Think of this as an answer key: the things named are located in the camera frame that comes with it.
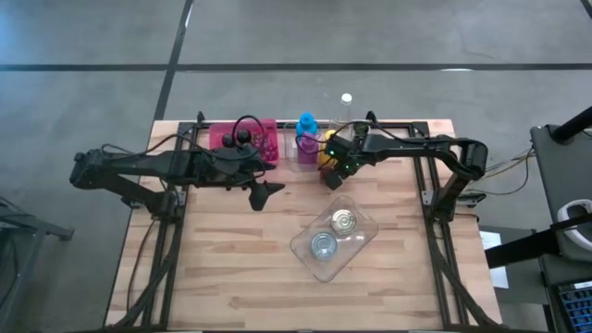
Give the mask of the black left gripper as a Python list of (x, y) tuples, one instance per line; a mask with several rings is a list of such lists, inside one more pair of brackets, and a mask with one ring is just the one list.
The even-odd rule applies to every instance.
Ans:
[[(258, 153), (240, 153), (236, 149), (212, 150), (209, 152), (203, 184), (209, 187), (249, 188), (257, 185), (257, 180), (266, 171), (277, 166), (263, 160)], [(283, 183), (267, 182), (268, 192), (278, 192), (285, 188)]]

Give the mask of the yellow squeeze bottle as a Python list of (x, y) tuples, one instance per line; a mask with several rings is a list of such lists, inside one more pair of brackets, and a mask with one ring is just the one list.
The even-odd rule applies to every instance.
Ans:
[[(334, 129), (327, 130), (325, 132), (324, 141), (328, 141), (334, 133)], [(333, 167), (336, 163), (336, 160), (325, 152), (326, 147), (326, 143), (319, 144), (318, 165), (320, 167)]]

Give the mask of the blue squeeze bottle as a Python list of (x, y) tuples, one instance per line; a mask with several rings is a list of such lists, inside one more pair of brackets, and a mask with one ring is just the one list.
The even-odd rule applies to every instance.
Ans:
[(296, 134), (298, 138), (302, 138), (305, 134), (315, 136), (317, 134), (317, 122), (315, 117), (310, 112), (303, 112), (296, 124)]

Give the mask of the tin can pink blue label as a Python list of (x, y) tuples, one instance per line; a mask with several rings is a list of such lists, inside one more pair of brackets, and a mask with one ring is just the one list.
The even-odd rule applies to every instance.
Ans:
[(351, 234), (357, 226), (357, 217), (347, 209), (339, 209), (331, 216), (331, 227), (339, 235)]

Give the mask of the tin can teal label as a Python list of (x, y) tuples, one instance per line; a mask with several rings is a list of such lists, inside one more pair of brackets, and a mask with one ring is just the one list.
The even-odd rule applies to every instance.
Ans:
[(315, 234), (310, 242), (311, 254), (317, 260), (330, 260), (338, 249), (337, 238), (328, 232)]

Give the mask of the red grape bunch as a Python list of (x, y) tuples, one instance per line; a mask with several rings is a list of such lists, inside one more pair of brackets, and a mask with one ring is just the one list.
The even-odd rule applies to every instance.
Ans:
[(275, 138), (265, 138), (263, 147), (260, 149), (262, 158), (269, 162), (278, 160), (278, 142)]

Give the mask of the clear plastic container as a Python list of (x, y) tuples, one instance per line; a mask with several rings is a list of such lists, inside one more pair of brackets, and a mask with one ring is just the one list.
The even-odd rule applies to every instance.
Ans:
[[(348, 235), (339, 235), (331, 227), (331, 216), (339, 209), (351, 210), (357, 217), (356, 229)], [(322, 213), (290, 241), (292, 253), (320, 282), (329, 282), (377, 235), (377, 222), (349, 196), (338, 196)], [(311, 254), (310, 242), (319, 232), (333, 234), (338, 249), (330, 260), (317, 260)]]
[[(331, 167), (320, 167), (318, 165), (318, 156), (317, 162), (312, 165), (305, 165), (300, 164), (298, 162), (298, 148), (297, 148), (297, 141), (298, 137), (296, 134), (296, 121), (287, 122), (283, 128), (283, 142), (284, 142), (284, 153), (285, 158), (289, 162), (290, 169), (295, 172), (312, 172), (318, 168), (331, 168)], [(321, 123), (317, 126), (317, 134), (315, 135), (317, 142), (318, 142), (318, 153), (319, 153), (319, 144), (326, 143), (324, 141), (325, 132), (327, 130), (335, 130), (337, 134), (341, 137), (346, 139), (351, 139), (353, 137), (353, 128), (352, 125), (349, 123), (344, 124), (343, 126), (338, 127), (334, 123), (334, 119), (329, 120), (328, 123)]]

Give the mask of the pink plastic bin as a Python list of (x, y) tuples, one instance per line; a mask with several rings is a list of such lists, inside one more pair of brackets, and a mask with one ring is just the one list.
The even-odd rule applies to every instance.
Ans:
[[(260, 120), (260, 122), (262, 123), (264, 129), (261, 129), (255, 120), (250, 118), (244, 119), (237, 126), (235, 133), (235, 135), (237, 135), (239, 130), (249, 130), (252, 134), (251, 144), (255, 148), (258, 148), (259, 151), (263, 147), (265, 138), (275, 138), (278, 141), (278, 128), (276, 121), (273, 118), (263, 118)], [(211, 125), (209, 128), (209, 148), (215, 149), (222, 147), (223, 135), (226, 133), (231, 133), (234, 125), (234, 122), (219, 122)]]

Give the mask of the clear bottle white cap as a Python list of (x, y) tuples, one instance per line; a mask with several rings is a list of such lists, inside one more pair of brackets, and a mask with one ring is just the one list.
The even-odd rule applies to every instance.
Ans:
[(343, 93), (340, 97), (337, 114), (334, 118), (334, 123), (340, 127), (352, 120), (352, 95), (350, 93)]

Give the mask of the white curved device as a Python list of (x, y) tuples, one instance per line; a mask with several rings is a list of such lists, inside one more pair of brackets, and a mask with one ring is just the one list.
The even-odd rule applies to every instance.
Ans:
[[(563, 222), (570, 218), (579, 217), (588, 213), (592, 213), (592, 200), (574, 200), (565, 204), (558, 210), (557, 220)], [(568, 228), (563, 234), (581, 249), (592, 252), (592, 240), (589, 240), (582, 235), (577, 228)]]

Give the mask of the black metal stand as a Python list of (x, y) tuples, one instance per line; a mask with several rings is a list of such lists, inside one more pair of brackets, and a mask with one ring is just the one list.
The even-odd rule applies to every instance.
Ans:
[(0, 333), (7, 333), (46, 236), (70, 241), (74, 230), (0, 200)]

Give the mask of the backlit keyboard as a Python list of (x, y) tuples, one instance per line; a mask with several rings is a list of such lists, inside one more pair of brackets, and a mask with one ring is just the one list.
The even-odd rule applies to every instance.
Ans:
[(592, 280), (558, 287), (561, 315), (570, 333), (592, 333)]

